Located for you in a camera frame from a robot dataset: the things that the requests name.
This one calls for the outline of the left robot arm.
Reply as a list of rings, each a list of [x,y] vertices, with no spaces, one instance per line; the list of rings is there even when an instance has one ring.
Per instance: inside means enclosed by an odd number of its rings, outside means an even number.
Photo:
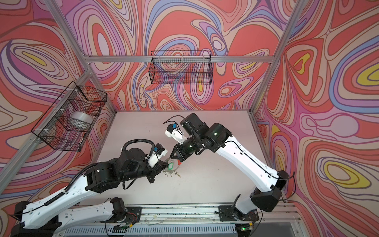
[[[120,222],[128,211],[122,198],[76,208],[75,205],[120,184],[146,177],[154,183],[168,163],[161,160],[167,150],[148,139],[134,139],[124,144],[120,156],[94,163],[79,171],[69,184],[54,194],[35,202],[21,201],[13,217],[19,223],[11,230],[12,237],[52,237],[76,225],[90,222]]]

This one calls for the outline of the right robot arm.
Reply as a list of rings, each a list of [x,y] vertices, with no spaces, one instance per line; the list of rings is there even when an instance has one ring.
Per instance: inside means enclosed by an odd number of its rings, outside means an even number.
[[[177,141],[170,159],[182,163],[193,154],[199,156],[209,150],[228,160],[255,184],[251,193],[236,197],[231,206],[233,219],[243,220],[255,209],[272,212],[282,201],[282,190],[294,176],[264,164],[225,126],[220,123],[208,126],[195,113],[182,118],[180,123],[172,118],[165,123],[168,125],[165,135]]]

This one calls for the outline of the metal keyring disc red grip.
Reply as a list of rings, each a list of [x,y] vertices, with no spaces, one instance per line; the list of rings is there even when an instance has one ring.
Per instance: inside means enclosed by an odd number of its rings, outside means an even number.
[[[178,169],[180,168],[182,163],[179,160],[170,158],[168,158],[166,162],[168,163],[168,167],[163,170],[164,175],[166,175],[167,177],[177,176],[181,178]]]

